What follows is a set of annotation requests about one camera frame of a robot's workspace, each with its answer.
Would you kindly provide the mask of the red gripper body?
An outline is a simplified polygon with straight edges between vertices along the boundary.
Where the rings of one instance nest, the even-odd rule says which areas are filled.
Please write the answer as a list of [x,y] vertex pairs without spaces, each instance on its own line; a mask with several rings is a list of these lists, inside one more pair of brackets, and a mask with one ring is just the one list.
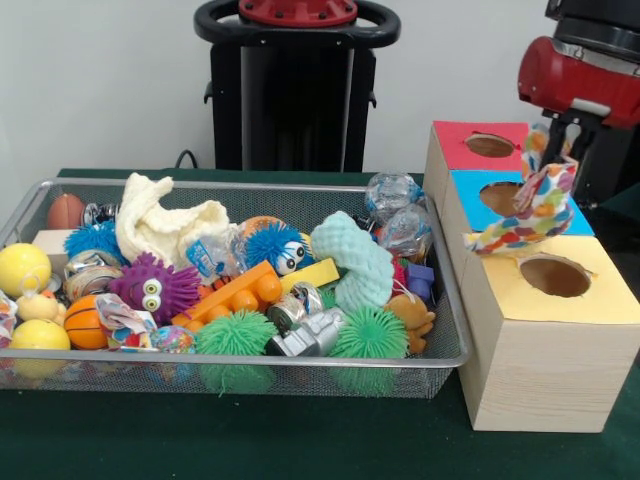
[[639,124],[639,65],[550,37],[531,42],[520,64],[522,101],[555,113],[593,114],[607,126]]

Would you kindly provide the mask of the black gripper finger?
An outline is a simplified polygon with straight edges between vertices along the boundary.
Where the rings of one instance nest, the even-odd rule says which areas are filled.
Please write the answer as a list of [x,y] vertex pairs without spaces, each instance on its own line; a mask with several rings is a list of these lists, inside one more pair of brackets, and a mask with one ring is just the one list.
[[566,140],[567,120],[562,114],[552,114],[549,126],[548,153],[561,153]]
[[599,131],[599,119],[581,118],[578,126],[579,134],[572,144],[572,158],[582,161]]

